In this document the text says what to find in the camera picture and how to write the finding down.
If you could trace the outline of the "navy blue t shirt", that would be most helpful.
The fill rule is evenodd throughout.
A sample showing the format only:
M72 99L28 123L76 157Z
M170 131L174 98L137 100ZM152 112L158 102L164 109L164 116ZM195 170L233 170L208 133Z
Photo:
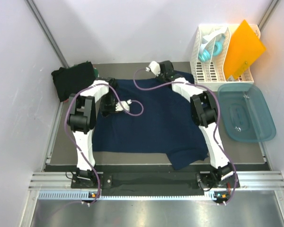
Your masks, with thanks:
M98 114L93 131L94 152L162 153L166 154L174 169L182 169L195 161L208 157L205 138L191 117L190 102L169 87L160 87L157 79L136 81L118 79L117 94L121 100L137 100L130 112Z

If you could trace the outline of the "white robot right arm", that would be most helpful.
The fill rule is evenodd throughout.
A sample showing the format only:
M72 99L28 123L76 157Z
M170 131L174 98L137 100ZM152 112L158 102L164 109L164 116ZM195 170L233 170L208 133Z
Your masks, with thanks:
M190 102L192 120L205 137L213 170L206 176L199 177L199 187L203 190L210 190L215 186L223 187L229 181L229 177L233 176L234 170L224 153L218 134L221 116L216 96L209 89L192 84L176 73L170 61L160 62L154 74L162 82L168 83L172 91Z

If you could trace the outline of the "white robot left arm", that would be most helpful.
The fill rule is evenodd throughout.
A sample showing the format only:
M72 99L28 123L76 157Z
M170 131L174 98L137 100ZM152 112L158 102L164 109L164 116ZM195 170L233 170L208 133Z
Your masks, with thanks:
M66 123L74 135L78 154L75 178L81 178L82 183L89 188L98 182L92 150L92 134L97 121L96 102L100 101L99 111L102 116L116 113L117 99L112 89L117 87L116 79L98 78L91 86L70 95Z

